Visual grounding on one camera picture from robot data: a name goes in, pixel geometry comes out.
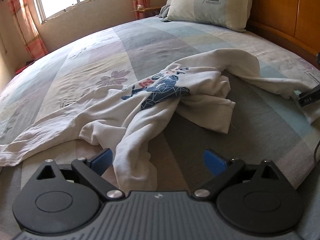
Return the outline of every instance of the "pillowcase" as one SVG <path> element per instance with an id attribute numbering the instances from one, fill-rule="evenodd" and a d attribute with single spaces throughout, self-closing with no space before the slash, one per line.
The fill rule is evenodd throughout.
<path id="1" fill-rule="evenodd" d="M 172 0 L 168 20 L 214 24 L 244 32 L 251 5 L 249 0 Z"/>

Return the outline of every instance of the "red object on floor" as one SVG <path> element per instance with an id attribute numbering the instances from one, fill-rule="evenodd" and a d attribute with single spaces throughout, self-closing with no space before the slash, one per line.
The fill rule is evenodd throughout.
<path id="1" fill-rule="evenodd" d="M 21 73 L 23 70 L 25 70 L 27 67 L 31 66 L 34 62 L 30 63 L 29 65 L 26 65 L 25 67 L 19 69 L 16 71 L 16 75 L 18 75 L 19 73 Z"/>

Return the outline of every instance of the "black cable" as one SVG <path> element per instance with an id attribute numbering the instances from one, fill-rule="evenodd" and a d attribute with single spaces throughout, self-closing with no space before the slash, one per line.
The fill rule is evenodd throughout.
<path id="1" fill-rule="evenodd" d="M 320 141 L 318 142 L 318 144 L 315 148 L 315 152 L 313 153 L 313 161 L 315 162 L 315 166 L 317 166 L 317 151 L 318 151 L 319 146 L 320 146 Z"/>

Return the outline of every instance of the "silver screw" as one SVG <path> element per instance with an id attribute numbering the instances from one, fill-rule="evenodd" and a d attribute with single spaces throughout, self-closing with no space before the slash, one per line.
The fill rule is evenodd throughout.
<path id="1" fill-rule="evenodd" d="M 122 197 L 122 192 L 118 189 L 114 189 L 114 190 L 109 190 L 107 192 L 107 197 L 109 198 L 120 198 Z"/>
<path id="2" fill-rule="evenodd" d="M 194 192 L 196 197 L 209 197 L 210 196 L 210 191 L 204 188 L 197 189 Z"/>

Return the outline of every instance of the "bedsheet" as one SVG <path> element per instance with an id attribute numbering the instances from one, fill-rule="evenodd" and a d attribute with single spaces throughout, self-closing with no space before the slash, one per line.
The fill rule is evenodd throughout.
<path id="1" fill-rule="evenodd" d="M 79 39 L 16 76 L 0 95 L 0 144 L 12 142 L 35 121 L 97 87 L 131 84 L 175 60 L 218 48 L 243 49 L 255 55 L 263 77 L 320 83 L 319 71 L 311 64 L 253 33 L 198 23 L 162 22 L 152 17 Z M 174 114 L 165 130 L 146 146 L 157 168 L 158 189 L 192 191 L 211 179 L 202 161 L 207 148 L 248 163 L 272 159 L 297 188 L 314 166 L 319 120 L 309 125 L 293 100 L 229 73 L 224 75 L 231 84 L 228 98 L 236 102 L 229 133 L 203 129 Z M 0 239 L 10 239 L 19 232 L 12 202 L 43 160 L 70 163 L 100 150 L 74 140 L 34 155 L 16 167 L 4 167 L 0 173 Z M 112 167 L 103 177 L 116 185 Z"/>

